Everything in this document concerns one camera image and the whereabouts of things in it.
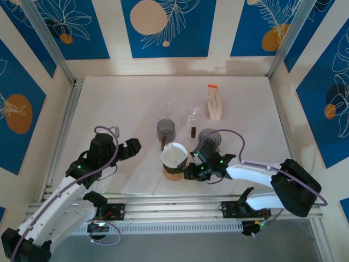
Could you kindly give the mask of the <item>olive green coffee dripper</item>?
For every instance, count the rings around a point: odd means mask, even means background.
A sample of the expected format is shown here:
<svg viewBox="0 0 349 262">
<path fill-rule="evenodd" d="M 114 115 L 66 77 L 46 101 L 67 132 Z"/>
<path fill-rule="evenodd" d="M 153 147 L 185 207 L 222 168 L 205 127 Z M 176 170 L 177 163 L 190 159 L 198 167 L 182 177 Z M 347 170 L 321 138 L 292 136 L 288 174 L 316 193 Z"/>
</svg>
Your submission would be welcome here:
<svg viewBox="0 0 349 262">
<path fill-rule="evenodd" d="M 177 165 L 175 168 L 171 168 L 165 164 L 163 164 L 164 170 L 170 174 L 170 175 L 175 175 L 175 174 L 181 174 L 183 173 L 184 169 L 186 166 L 186 161 L 181 162 L 179 165 Z"/>
</svg>

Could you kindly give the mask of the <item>grey smoked coffee dripper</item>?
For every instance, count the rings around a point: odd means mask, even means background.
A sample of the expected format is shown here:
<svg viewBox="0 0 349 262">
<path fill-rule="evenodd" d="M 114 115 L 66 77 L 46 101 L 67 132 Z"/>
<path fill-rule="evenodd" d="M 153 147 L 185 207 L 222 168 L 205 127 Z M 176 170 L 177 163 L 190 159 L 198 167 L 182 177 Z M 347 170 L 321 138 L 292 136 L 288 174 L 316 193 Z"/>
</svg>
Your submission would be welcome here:
<svg viewBox="0 0 349 262">
<path fill-rule="evenodd" d="M 198 135 L 199 143 L 208 142 L 210 143 L 217 152 L 220 152 L 219 146 L 221 144 L 221 135 L 216 132 L 215 129 L 206 128 L 202 130 Z"/>
</svg>

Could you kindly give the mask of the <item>wide aluminium base rail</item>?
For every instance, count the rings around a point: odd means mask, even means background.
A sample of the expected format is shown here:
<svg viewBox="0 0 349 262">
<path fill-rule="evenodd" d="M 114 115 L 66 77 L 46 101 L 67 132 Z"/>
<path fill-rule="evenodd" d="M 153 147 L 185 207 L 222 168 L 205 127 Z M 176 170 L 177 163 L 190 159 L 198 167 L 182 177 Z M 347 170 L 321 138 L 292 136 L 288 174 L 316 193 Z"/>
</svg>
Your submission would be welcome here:
<svg viewBox="0 0 349 262">
<path fill-rule="evenodd" d="M 223 221 L 219 205 L 236 201 L 238 195 L 103 194 L 109 203 L 125 204 L 126 223 Z"/>
</svg>

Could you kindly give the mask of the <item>aluminium side rail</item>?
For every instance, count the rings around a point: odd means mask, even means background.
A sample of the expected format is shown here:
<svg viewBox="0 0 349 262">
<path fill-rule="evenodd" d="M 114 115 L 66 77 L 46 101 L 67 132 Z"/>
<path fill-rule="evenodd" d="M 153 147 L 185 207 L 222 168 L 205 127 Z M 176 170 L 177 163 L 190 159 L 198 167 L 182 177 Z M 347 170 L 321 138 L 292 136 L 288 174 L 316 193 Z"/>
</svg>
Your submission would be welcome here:
<svg viewBox="0 0 349 262">
<path fill-rule="evenodd" d="M 44 179 L 44 183 L 40 192 L 39 202 L 45 201 L 45 195 L 47 194 L 48 188 L 52 187 L 52 181 L 54 174 L 59 166 L 59 162 L 62 156 L 64 145 L 67 139 L 67 135 L 71 126 L 71 122 L 74 117 L 74 113 L 77 107 L 77 102 L 81 94 L 84 79 L 75 80 L 74 86 L 71 89 L 69 99 L 65 108 L 65 112 L 60 124 L 58 138 L 55 144 L 52 158 L 49 163 L 49 167 Z"/>
<path fill-rule="evenodd" d="M 276 90 L 276 87 L 273 87 L 272 84 L 270 84 L 272 94 L 274 97 L 275 105 L 278 110 L 280 122 L 282 125 L 282 129 L 284 132 L 284 136 L 286 139 L 287 147 L 290 153 L 290 156 L 292 159 L 296 160 L 297 162 L 301 163 L 301 160 L 296 154 L 296 150 L 294 149 L 294 142 L 293 142 L 293 136 L 291 134 L 291 127 L 289 124 L 289 121 L 286 116 L 285 108 L 282 104 L 281 98 Z M 332 256 L 332 251 L 328 243 L 326 232 L 324 231 L 323 226 L 323 216 L 320 215 L 320 218 L 309 218 L 312 232 L 314 233 L 315 241 L 318 247 L 318 250 L 320 252 L 321 261 L 322 262 L 335 262 Z"/>
</svg>

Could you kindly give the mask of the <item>grey glass server wooden handle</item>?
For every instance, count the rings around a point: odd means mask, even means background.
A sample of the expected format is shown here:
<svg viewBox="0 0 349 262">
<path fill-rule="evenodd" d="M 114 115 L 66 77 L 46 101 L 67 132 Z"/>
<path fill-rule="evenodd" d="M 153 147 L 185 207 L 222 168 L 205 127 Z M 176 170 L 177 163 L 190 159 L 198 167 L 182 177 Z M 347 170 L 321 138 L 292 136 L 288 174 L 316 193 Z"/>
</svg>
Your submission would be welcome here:
<svg viewBox="0 0 349 262">
<path fill-rule="evenodd" d="M 165 145 L 174 142 L 176 138 L 175 123 L 169 118 L 161 119 L 157 124 L 157 135 L 163 151 Z"/>
</svg>

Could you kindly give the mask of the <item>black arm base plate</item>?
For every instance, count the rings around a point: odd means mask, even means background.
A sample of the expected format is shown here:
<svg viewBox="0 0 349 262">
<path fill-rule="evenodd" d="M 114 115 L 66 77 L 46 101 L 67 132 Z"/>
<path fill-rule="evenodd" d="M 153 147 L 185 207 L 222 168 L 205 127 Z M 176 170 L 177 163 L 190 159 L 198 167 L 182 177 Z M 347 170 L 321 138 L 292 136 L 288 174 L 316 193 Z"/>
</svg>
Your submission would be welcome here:
<svg viewBox="0 0 349 262">
<path fill-rule="evenodd" d="M 246 203 L 238 201 L 222 201 L 220 210 L 224 218 L 263 218 L 271 217 L 269 209 L 254 210 Z"/>
<path fill-rule="evenodd" d="M 97 208 L 94 219 L 100 219 L 104 221 L 123 221 L 124 215 L 125 204 L 106 203 Z"/>
</svg>

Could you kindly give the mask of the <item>white paper coffee filter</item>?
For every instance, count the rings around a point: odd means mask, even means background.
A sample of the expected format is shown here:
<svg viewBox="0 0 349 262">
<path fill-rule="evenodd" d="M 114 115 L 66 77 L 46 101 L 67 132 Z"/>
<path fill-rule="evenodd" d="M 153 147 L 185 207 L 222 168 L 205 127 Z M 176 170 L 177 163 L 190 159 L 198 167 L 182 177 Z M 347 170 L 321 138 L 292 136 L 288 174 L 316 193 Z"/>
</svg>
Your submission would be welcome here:
<svg viewBox="0 0 349 262">
<path fill-rule="evenodd" d="M 187 163 L 188 152 L 182 144 L 171 142 L 165 145 L 160 159 L 167 168 L 182 168 Z"/>
</svg>

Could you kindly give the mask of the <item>aluminium frame post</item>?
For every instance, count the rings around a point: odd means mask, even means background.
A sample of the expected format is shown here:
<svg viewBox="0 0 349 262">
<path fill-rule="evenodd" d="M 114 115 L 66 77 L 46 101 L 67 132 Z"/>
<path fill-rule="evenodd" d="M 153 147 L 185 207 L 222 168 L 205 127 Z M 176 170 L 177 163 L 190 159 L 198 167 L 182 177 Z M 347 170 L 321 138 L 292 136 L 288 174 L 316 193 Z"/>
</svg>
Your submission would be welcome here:
<svg viewBox="0 0 349 262">
<path fill-rule="evenodd" d="M 20 6 L 33 26 L 35 32 L 44 44 L 45 49 L 50 54 L 51 58 L 55 62 L 56 66 L 61 70 L 63 76 L 67 82 L 74 87 L 76 77 L 73 76 L 68 65 L 65 62 L 65 58 L 60 51 L 56 41 L 54 40 L 50 30 L 48 29 L 45 21 L 40 15 L 35 4 L 31 0 L 19 0 Z"/>
<path fill-rule="evenodd" d="M 288 31 L 276 52 L 275 58 L 267 74 L 267 78 L 271 80 L 277 72 L 281 63 L 284 61 L 300 30 L 302 29 L 309 13 L 311 12 L 316 0 L 302 0 L 300 7 L 292 20 Z"/>
</svg>

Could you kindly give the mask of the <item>white orange filter pack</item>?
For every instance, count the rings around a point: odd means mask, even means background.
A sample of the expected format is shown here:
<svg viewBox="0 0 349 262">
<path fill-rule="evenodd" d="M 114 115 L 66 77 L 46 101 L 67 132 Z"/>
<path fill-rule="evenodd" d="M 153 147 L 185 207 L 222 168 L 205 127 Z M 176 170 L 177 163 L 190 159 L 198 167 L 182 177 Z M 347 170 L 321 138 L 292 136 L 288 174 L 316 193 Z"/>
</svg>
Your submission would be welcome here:
<svg viewBox="0 0 349 262">
<path fill-rule="evenodd" d="M 221 120 L 222 104 L 218 85 L 208 85 L 208 114 L 211 120 Z"/>
</svg>

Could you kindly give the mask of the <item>clear glass dripper wooden handle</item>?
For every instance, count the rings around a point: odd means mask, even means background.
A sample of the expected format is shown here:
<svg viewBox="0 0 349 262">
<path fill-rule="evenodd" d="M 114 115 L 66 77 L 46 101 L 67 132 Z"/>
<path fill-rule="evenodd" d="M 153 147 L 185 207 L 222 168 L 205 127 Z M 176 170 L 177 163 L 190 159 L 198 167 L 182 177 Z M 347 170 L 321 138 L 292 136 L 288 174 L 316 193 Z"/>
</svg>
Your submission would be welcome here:
<svg viewBox="0 0 349 262">
<path fill-rule="evenodd" d="M 190 138 L 196 138 L 197 129 L 201 122 L 199 106 L 188 104 L 184 107 L 184 127 L 189 132 Z"/>
</svg>

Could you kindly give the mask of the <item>orange glass carafe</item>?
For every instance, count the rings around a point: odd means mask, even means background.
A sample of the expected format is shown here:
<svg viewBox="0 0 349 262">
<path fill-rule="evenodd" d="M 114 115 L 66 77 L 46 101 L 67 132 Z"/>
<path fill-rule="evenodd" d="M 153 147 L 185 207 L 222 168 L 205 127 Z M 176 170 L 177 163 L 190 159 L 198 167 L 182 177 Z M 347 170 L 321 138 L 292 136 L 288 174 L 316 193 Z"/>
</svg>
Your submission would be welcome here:
<svg viewBox="0 0 349 262">
<path fill-rule="evenodd" d="M 183 179 L 183 175 L 184 175 L 183 172 L 178 173 L 178 174 L 170 174 L 167 172 L 166 169 L 163 170 L 163 173 L 164 173 L 165 177 L 171 181 L 179 181 L 179 180 Z"/>
</svg>

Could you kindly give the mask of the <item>clear glass carafe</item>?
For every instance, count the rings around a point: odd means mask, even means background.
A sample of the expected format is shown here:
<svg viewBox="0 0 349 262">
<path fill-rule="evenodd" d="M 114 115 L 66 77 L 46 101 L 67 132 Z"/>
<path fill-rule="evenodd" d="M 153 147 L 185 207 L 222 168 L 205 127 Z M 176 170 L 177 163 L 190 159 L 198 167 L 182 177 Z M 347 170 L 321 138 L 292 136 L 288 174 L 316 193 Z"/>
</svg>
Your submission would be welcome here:
<svg viewBox="0 0 349 262">
<path fill-rule="evenodd" d="M 172 102 L 165 102 L 160 104 L 158 109 L 158 118 L 159 120 L 162 119 L 174 119 L 174 108 Z"/>
</svg>

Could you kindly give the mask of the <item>black controller board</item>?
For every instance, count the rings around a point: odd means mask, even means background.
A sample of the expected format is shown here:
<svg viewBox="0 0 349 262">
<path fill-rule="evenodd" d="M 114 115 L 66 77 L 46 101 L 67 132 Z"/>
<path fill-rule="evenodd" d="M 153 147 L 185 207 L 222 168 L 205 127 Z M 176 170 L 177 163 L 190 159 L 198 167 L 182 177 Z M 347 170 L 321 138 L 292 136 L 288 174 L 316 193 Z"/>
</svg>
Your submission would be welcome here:
<svg viewBox="0 0 349 262">
<path fill-rule="evenodd" d="M 102 240 L 109 233 L 110 227 L 105 221 L 92 219 L 87 224 L 87 233 L 92 240 Z"/>
<path fill-rule="evenodd" d="M 245 236 L 255 237 L 257 234 L 261 233 L 266 229 L 267 226 L 272 224 L 272 221 L 242 221 L 243 231 L 242 234 Z"/>
</svg>

